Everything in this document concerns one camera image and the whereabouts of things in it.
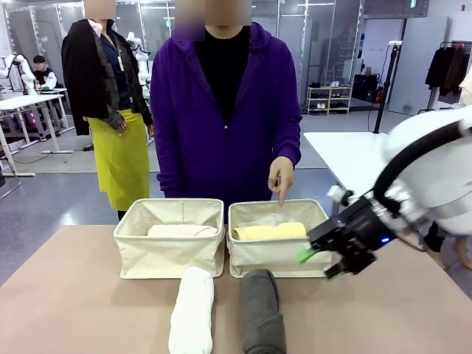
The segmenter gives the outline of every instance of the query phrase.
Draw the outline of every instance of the hand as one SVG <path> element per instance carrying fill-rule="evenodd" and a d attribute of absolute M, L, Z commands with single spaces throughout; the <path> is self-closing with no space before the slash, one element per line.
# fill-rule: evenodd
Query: hand
<path fill-rule="evenodd" d="M 147 127 L 147 134 L 150 138 L 154 136 L 154 125 L 151 124 Z"/>
<path fill-rule="evenodd" d="M 279 195 L 279 204 L 282 207 L 288 189 L 294 184 L 294 164 L 285 156 L 277 157 L 271 164 L 268 175 L 268 188 Z"/>
<path fill-rule="evenodd" d="M 127 127 L 128 127 L 128 126 L 126 125 L 126 122 L 123 121 L 123 123 L 122 123 L 122 124 L 120 125 L 120 127 L 118 128 L 118 131 L 119 131 L 120 133 L 124 133 Z"/>

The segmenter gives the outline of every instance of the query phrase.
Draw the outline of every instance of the person in purple hoodie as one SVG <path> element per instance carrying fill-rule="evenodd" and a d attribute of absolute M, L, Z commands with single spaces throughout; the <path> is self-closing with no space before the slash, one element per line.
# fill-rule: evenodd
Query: person in purple hoodie
<path fill-rule="evenodd" d="M 259 24 L 206 26 L 204 41 L 169 38 L 150 86 L 157 175 L 166 198 L 280 206 L 301 157 L 294 61 Z"/>

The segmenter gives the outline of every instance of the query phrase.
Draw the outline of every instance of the seated person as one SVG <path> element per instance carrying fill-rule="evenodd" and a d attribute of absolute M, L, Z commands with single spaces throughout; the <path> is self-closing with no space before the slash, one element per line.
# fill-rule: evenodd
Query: seated person
<path fill-rule="evenodd" d="M 42 55 L 36 55 L 32 62 L 36 64 L 36 68 L 33 74 L 36 80 L 39 81 L 41 87 L 49 87 L 50 89 L 56 89 L 58 87 L 58 78 L 56 74 L 47 67 L 46 60 Z"/>

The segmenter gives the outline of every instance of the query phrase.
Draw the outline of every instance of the black hair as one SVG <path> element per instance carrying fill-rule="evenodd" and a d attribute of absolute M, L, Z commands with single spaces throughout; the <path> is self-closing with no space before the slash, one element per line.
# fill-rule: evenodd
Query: black hair
<path fill-rule="evenodd" d="M 41 63 L 45 63 L 46 62 L 46 59 L 44 59 L 44 56 L 42 55 L 36 55 L 33 59 L 32 59 L 32 62 L 34 64 L 41 64 Z"/>

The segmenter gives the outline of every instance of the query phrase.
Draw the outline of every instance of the person in yellow skirt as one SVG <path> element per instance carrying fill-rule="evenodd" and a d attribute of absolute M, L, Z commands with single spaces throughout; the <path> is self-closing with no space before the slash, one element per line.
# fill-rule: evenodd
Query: person in yellow skirt
<path fill-rule="evenodd" d="M 153 120 L 136 58 L 112 25 L 100 19 L 73 23 L 62 61 L 77 134 L 90 126 L 100 191 L 121 220 L 135 200 L 150 196 L 145 124 L 152 136 Z"/>

